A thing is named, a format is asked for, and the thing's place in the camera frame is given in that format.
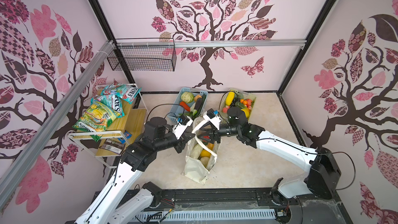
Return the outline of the wrinkled yellow orange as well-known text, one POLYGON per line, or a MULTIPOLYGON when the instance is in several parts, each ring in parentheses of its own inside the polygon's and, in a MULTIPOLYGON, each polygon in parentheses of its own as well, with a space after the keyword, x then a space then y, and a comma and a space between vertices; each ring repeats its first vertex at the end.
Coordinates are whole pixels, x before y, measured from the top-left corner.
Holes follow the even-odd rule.
POLYGON ((211 157, 211 153, 209 151, 203 149, 201 151, 201 153, 200 153, 200 158, 202 158, 202 157, 209 157, 210 158, 211 157))

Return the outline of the white radish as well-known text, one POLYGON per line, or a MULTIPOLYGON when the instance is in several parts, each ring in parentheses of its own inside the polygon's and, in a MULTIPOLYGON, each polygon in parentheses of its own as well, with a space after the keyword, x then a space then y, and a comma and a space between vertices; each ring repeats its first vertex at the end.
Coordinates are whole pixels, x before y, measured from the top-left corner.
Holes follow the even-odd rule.
POLYGON ((193 148, 193 150, 190 153, 190 157, 192 159, 199 159, 199 157, 201 156, 201 152, 203 151, 203 148, 201 145, 196 144, 193 148))

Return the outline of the cream pear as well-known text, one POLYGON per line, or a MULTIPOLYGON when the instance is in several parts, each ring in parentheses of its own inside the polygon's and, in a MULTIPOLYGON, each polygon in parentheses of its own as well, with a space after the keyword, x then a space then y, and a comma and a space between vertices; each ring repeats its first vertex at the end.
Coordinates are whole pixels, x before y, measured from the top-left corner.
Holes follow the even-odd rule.
POLYGON ((208 165, 208 163, 209 163, 209 159, 210 159, 210 157, 201 157, 201 158, 200 158, 200 162, 202 163, 202 165, 203 165, 204 167, 207 167, 207 165, 208 165))

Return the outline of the cream canvas grocery tote bag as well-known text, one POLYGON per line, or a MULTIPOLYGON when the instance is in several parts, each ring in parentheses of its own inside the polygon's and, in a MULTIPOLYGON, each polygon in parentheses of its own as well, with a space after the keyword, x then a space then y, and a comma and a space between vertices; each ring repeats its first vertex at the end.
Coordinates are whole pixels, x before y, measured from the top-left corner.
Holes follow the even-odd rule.
POLYGON ((212 152, 204 149, 196 138, 190 140, 187 145, 186 163, 181 175, 196 183, 205 185, 210 171, 217 162, 220 144, 217 142, 212 144, 205 141, 202 141, 202 144, 212 152))

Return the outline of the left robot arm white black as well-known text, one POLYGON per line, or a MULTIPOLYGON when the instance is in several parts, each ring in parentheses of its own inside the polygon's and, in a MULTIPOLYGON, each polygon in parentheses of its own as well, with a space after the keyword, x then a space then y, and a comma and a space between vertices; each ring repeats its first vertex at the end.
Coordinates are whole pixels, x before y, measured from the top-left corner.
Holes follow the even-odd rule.
POLYGON ((121 203, 122 199, 156 159, 157 153, 174 148, 178 153, 194 135, 186 132, 193 120, 182 116, 175 126, 162 117, 153 117, 145 123, 144 132, 123 152, 120 162, 105 187, 75 220, 77 224, 127 224, 144 209, 160 203, 161 189, 147 183, 138 193, 121 203))

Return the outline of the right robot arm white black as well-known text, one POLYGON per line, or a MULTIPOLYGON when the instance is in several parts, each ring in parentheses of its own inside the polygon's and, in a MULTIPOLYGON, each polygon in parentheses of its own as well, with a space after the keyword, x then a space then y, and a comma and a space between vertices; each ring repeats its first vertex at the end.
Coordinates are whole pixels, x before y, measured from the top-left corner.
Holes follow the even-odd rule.
POLYGON ((229 108, 227 116, 227 123, 222 124, 217 111, 210 109, 205 112, 197 129, 207 125, 210 128, 198 135, 197 140, 220 143, 222 137, 234 136, 247 146, 271 152, 303 170, 301 175, 277 180, 269 193, 274 204, 283 205, 291 198, 309 194, 325 200, 333 198, 341 170, 330 150, 304 147, 284 140, 261 126, 249 123, 238 107, 229 108))

